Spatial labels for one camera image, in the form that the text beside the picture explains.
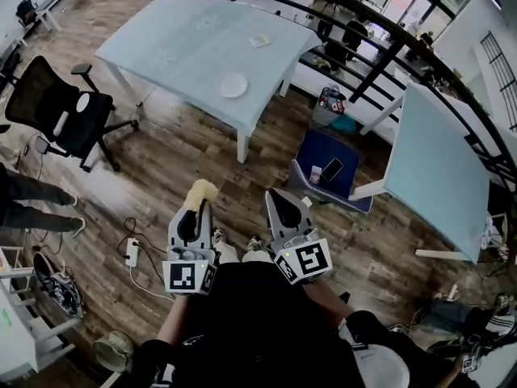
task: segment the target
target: blue stool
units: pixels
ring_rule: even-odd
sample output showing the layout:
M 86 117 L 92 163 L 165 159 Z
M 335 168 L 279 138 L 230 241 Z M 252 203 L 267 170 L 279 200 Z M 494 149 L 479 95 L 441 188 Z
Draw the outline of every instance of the blue stool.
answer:
M 320 177 L 319 184 L 312 183 L 310 173 L 313 166 L 324 169 L 334 158 L 341 161 L 342 170 L 331 181 Z M 348 200 L 358 165 L 359 154 L 352 148 L 326 133 L 310 129 L 305 133 L 296 158 L 289 165 L 289 186 L 315 195 L 320 200 L 366 214 L 372 208 L 372 197 Z

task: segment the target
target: white plate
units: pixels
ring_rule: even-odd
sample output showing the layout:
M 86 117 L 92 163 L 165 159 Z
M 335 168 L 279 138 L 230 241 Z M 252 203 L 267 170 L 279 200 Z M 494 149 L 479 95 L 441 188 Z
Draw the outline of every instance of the white plate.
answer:
M 237 98 L 241 96 L 248 87 L 246 76 L 236 72 L 224 74 L 217 85 L 219 95 L 224 98 Z

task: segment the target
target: light blue table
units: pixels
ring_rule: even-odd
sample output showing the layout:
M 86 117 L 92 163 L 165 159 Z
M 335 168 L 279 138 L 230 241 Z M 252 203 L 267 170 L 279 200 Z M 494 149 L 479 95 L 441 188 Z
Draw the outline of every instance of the light blue table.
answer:
M 270 44 L 255 48 L 249 38 L 265 34 Z M 300 55 L 321 44 L 299 24 L 225 0 L 154 0 L 96 52 L 136 104 L 120 69 L 152 82 L 237 130 L 237 160 L 244 162 L 248 137 L 284 81 L 287 92 Z M 246 76 L 236 99 L 217 92 L 228 72 Z
M 409 82 L 385 177 L 356 188 L 350 198 L 389 192 L 460 251 L 417 250 L 417 255 L 477 263 L 490 176 L 446 117 L 450 112 L 440 108 L 427 89 Z

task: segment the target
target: black office chair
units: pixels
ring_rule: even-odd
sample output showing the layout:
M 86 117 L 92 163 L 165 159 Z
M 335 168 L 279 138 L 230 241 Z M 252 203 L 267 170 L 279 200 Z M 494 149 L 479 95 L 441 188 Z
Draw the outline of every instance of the black office chair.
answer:
M 36 8 L 32 5 L 31 0 L 22 0 L 22 2 L 16 7 L 16 17 L 18 17 L 18 22 L 23 27 L 27 27 L 29 24 L 36 21 Z
M 7 104 L 6 118 L 41 131 L 48 142 L 56 142 L 64 150 L 47 144 L 46 148 L 38 147 L 42 154 L 73 155 L 81 159 L 80 167 L 86 172 L 91 168 L 84 165 L 85 161 L 98 142 L 113 170 L 119 171 L 120 165 L 104 144 L 103 135 L 126 125 L 138 129 L 138 121 L 105 126 L 110 112 L 115 110 L 113 98 L 99 92 L 88 75 L 90 70 L 91 65 L 86 63 L 72 69 L 72 74 L 81 75 L 93 90 L 81 92 L 59 78 L 44 57 L 35 57 L 20 79 L 11 76 L 15 90 Z M 78 112 L 78 100 L 83 94 L 88 94 L 90 99 L 86 108 Z

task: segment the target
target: fluffy yellow object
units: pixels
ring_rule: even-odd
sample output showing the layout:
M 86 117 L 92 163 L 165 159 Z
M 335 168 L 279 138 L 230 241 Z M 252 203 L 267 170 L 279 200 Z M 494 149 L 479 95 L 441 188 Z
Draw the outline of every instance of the fluffy yellow object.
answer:
M 200 211 L 203 200 L 213 203 L 218 194 L 219 190 L 215 185 L 206 179 L 198 179 L 192 184 L 192 188 L 187 194 L 183 207 L 197 213 Z

